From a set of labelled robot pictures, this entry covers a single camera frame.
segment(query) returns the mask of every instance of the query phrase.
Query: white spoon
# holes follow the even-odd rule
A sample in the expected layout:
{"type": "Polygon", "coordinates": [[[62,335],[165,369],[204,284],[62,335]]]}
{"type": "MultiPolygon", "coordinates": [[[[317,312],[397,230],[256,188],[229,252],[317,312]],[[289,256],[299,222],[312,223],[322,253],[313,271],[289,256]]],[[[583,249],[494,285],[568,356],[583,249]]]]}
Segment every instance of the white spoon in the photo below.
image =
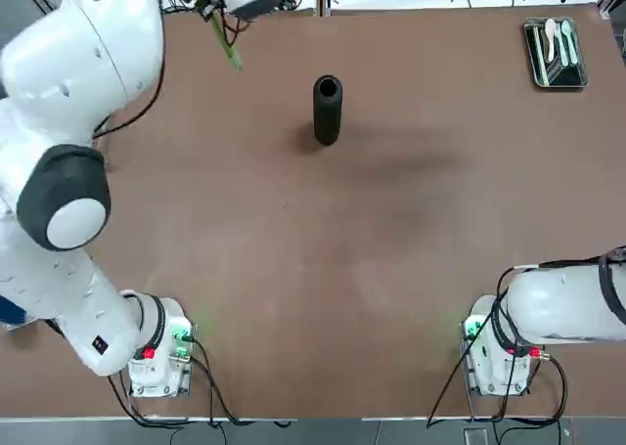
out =
{"type": "Polygon", "coordinates": [[[544,26],[546,37],[548,38],[548,64],[555,59],[555,34],[557,34],[557,22],[552,18],[546,20],[544,26]]]}
{"type": "Polygon", "coordinates": [[[565,51],[565,44],[563,43],[563,35],[560,32],[560,26],[557,25],[557,41],[559,42],[559,59],[560,64],[564,67],[569,67],[569,61],[567,60],[567,52],[565,51]]]}
{"type": "Polygon", "coordinates": [[[578,56],[576,55],[576,46],[574,45],[574,32],[568,21],[560,24],[560,30],[567,38],[567,46],[569,47],[569,58],[573,66],[578,64],[578,56]]]}

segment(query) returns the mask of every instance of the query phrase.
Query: brown table surface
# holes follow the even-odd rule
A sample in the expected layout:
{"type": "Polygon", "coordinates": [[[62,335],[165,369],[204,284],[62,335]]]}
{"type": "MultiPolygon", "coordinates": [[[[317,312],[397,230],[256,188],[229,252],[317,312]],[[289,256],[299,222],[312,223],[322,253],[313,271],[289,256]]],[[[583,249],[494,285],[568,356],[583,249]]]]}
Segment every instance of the brown table surface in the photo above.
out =
{"type": "MultiPolygon", "coordinates": [[[[168,17],[166,34],[159,100],[109,143],[112,218],[91,252],[120,289],[182,303],[237,415],[426,416],[458,322],[506,267],[626,239],[626,76],[594,6],[276,17],[242,35],[243,72],[196,17],[168,17]],[[521,24],[561,15],[579,29],[582,93],[531,81],[521,24]],[[345,97],[320,150],[323,73],[345,97]]],[[[623,345],[550,350],[568,414],[626,415],[623,345]]],[[[45,326],[1,336],[0,358],[0,416],[122,415],[45,326]]],[[[510,414],[554,409],[542,370],[510,414]]],[[[199,380],[141,407],[208,415],[199,380]]],[[[468,413],[457,376],[439,414],[468,413]]]]}

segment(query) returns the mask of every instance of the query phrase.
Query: metal tray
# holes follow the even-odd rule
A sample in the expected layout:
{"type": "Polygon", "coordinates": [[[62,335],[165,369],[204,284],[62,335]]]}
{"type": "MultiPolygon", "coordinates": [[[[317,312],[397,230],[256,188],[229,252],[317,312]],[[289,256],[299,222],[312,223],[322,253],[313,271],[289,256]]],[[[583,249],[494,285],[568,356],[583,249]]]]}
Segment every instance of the metal tray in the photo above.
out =
{"type": "Polygon", "coordinates": [[[572,40],[577,64],[574,66],[569,55],[569,43],[566,36],[563,37],[565,62],[562,62],[559,43],[555,39],[555,58],[548,63],[545,55],[547,37],[545,25],[548,18],[527,18],[523,24],[524,38],[528,47],[528,58],[532,67],[535,84],[546,89],[582,90],[589,83],[585,61],[580,50],[578,31],[574,20],[569,17],[553,18],[557,24],[568,22],[572,27],[572,40]]]}

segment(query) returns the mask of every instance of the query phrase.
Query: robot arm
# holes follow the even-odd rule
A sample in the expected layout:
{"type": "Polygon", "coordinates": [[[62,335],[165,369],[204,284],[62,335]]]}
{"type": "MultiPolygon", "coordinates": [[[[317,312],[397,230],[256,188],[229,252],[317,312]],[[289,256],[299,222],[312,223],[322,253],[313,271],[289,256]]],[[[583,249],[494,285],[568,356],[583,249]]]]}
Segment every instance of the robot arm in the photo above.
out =
{"type": "MultiPolygon", "coordinates": [[[[255,1],[232,6],[273,9],[255,1]]],[[[191,324],[174,300],[118,293],[82,247],[111,212],[94,128],[154,83],[162,53],[158,0],[64,0],[0,54],[0,295],[54,320],[97,375],[129,365],[144,396],[178,393],[191,324]]]]}
{"type": "Polygon", "coordinates": [[[520,394],[539,346],[626,340],[625,260],[618,248],[582,261],[524,266],[500,303],[481,296],[464,322],[469,388],[520,394]]]}

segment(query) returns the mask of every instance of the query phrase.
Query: cylinder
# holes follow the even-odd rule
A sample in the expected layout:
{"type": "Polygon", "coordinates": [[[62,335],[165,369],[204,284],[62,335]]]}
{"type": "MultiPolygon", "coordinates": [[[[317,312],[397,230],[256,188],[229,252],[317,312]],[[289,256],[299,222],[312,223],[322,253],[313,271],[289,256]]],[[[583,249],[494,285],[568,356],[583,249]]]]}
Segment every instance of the cylinder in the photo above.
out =
{"type": "Polygon", "coordinates": [[[336,142],[341,128],[343,88],[332,75],[318,78],[313,87],[313,129],[315,138],[329,146],[336,142]]]}

